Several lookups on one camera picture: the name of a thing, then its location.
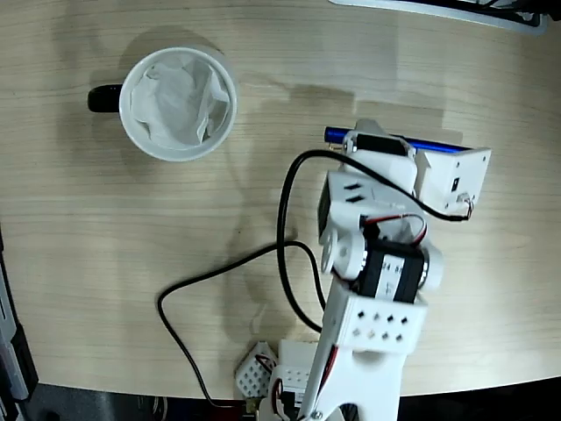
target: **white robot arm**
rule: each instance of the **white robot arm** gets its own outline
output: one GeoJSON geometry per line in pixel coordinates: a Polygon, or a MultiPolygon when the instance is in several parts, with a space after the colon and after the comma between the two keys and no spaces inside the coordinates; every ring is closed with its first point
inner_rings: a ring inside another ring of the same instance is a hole
{"type": "Polygon", "coordinates": [[[347,165],[328,172],[317,212],[322,271],[333,274],[322,333],[317,345],[281,341],[262,421],[339,420],[345,403],[361,421],[395,421],[427,311],[418,292],[438,288],[444,271],[419,202],[471,215],[491,155],[413,146],[372,120],[340,139],[344,154],[418,200],[347,165]]]}

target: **mug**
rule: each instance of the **mug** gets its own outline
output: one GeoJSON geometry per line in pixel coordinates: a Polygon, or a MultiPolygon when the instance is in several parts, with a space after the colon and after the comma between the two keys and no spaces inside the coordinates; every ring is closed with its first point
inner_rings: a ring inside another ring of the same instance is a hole
{"type": "Polygon", "coordinates": [[[88,108],[93,112],[118,112],[124,131],[132,142],[145,153],[163,161],[192,161],[214,151],[230,134],[238,112],[238,85],[235,82],[231,66],[226,58],[213,48],[207,46],[173,46],[158,50],[139,61],[129,72],[121,85],[103,85],[93,88],[88,93],[88,108]],[[192,54],[205,61],[224,81],[230,97],[230,108],[221,126],[201,145],[187,146],[184,149],[171,149],[160,146],[150,139],[144,124],[131,114],[131,93],[145,71],[161,61],[166,55],[192,54]]]}

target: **black cable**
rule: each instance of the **black cable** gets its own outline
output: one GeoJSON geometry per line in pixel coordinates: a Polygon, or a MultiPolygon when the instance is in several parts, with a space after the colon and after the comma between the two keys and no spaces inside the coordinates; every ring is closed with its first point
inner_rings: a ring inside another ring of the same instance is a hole
{"type": "Polygon", "coordinates": [[[280,201],[279,201],[279,213],[277,216],[277,263],[279,265],[279,276],[280,276],[280,283],[282,284],[282,288],[287,296],[287,300],[294,309],[296,315],[300,318],[304,324],[306,324],[310,329],[321,332],[322,328],[312,322],[302,310],[298,307],[296,303],[296,299],[294,294],[292,293],[292,289],[290,288],[290,282],[288,281],[288,272],[287,272],[287,263],[286,263],[286,256],[284,253],[285,247],[285,227],[287,224],[287,213],[288,213],[288,199],[290,198],[290,190],[292,189],[292,185],[296,178],[296,173],[298,172],[298,168],[300,168],[301,164],[308,160],[309,158],[329,158],[331,160],[339,161],[344,164],[347,164],[353,168],[356,168],[358,171],[362,171],[366,175],[372,177],[374,180],[385,184],[392,189],[396,189],[397,191],[401,192],[403,195],[407,196],[409,199],[413,200],[416,204],[419,205],[421,209],[423,209],[428,214],[432,215],[435,218],[442,219],[444,221],[451,221],[451,222],[461,222],[466,221],[469,219],[467,216],[451,216],[451,215],[444,215],[431,207],[427,206],[416,197],[413,197],[410,193],[408,193],[405,189],[402,189],[394,182],[391,182],[383,175],[378,174],[374,170],[370,169],[369,167],[361,164],[358,161],[355,161],[352,158],[349,158],[346,155],[341,153],[336,153],[332,151],[324,151],[324,150],[311,150],[298,155],[298,157],[292,162],[290,168],[288,169],[287,176],[285,177],[284,184],[282,185],[282,192],[280,193],[280,201]]]}
{"type": "MultiPolygon", "coordinates": [[[[316,285],[316,293],[318,295],[318,298],[320,299],[320,303],[322,304],[322,307],[325,309],[325,298],[323,298],[323,293],[321,291],[322,285],[320,283],[319,271],[317,270],[317,264],[316,264],[316,259],[314,257],[314,254],[312,253],[312,251],[309,249],[308,246],[306,246],[305,244],[303,244],[300,241],[295,241],[295,240],[285,241],[283,239],[282,244],[283,244],[283,246],[299,247],[304,252],[306,252],[306,254],[308,255],[310,263],[312,265],[312,271],[314,273],[314,284],[316,285]]],[[[216,408],[232,408],[232,406],[219,405],[219,404],[214,402],[212,397],[210,397],[209,391],[207,390],[207,387],[204,384],[204,379],[202,378],[202,374],[201,374],[201,371],[199,370],[199,367],[196,365],[195,359],[193,358],[191,353],[188,351],[185,344],[183,344],[183,342],[181,341],[181,338],[179,337],[179,335],[177,334],[175,329],[169,323],[169,320],[167,320],[166,313],[164,312],[164,307],[163,307],[164,299],[178,289],[188,287],[189,285],[193,285],[195,283],[205,281],[207,279],[210,279],[210,278],[213,278],[215,276],[218,276],[218,275],[224,274],[226,272],[229,272],[232,269],[239,268],[240,266],[246,264],[247,262],[258,259],[259,257],[263,256],[264,254],[271,253],[272,251],[274,251],[276,249],[277,249],[277,246],[275,244],[270,245],[270,246],[266,246],[266,247],[261,248],[257,252],[251,253],[248,256],[244,257],[243,259],[238,260],[238,261],[234,261],[233,263],[230,263],[230,264],[228,264],[228,265],[226,265],[222,268],[213,270],[213,271],[208,272],[207,274],[204,274],[204,275],[198,275],[194,278],[190,278],[190,279],[187,279],[185,281],[177,282],[173,285],[170,285],[166,289],[164,289],[158,295],[158,298],[156,300],[156,308],[158,310],[158,314],[160,315],[162,323],[164,324],[164,326],[166,327],[167,331],[172,336],[172,338],[175,340],[175,343],[183,351],[183,354],[185,355],[185,357],[189,361],[189,364],[191,364],[191,367],[193,368],[193,371],[195,372],[196,379],[199,382],[199,386],[201,387],[202,394],[204,395],[206,400],[212,406],[214,406],[216,408]]],[[[298,303],[295,301],[294,295],[292,294],[292,289],[290,287],[290,283],[288,284],[288,286],[283,285],[283,288],[285,289],[285,292],[288,291],[290,296],[292,297],[292,301],[291,301],[291,299],[289,299],[288,301],[290,302],[290,305],[292,306],[295,313],[296,314],[302,314],[305,317],[305,319],[309,320],[308,317],[306,316],[306,314],[302,311],[302,309],[298,305],[298,303]]]]}

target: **wooden table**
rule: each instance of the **wooden table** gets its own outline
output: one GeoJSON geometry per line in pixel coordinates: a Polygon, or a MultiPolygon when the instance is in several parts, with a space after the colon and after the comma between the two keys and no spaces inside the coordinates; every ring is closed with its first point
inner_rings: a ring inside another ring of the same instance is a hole
{"type": "MultiPolygon", "coordinates": [[[[472,221],[432,233],[445,279],[427,295],[403,393],[561,375],[560,37],[326,0],[4,1],[0,222],[40,380],[200,396],[156,293],[272,242],[292,159],[325,147],[326,125],[364,117],[494,150],[472,221]],[[233,133],[210,156],[157,161],[117,116],[88,112],[90,88],[191,43],[222,50],[240,84],[233,133]]],[[[326,168],[307,164],[291,202],[290,231],[310,245],[326,168]]],[[[288,255],[295,293],[320,321],[306,257],[288,255]]],[[[214,397],[232,396],[254,341],[316,338],[282,295],[273,255],[166,309],[214,397]]]]}

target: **black mug handle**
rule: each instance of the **black mug handle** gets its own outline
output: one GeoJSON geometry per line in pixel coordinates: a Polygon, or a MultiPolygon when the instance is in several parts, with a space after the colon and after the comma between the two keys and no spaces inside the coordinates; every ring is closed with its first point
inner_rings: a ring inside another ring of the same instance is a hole
{"type": "Polygon", "coordinates": [[[103,85],[88,93],[88,108],[92,112],[119,112],[119,95],[123,85],[103,85]]]}

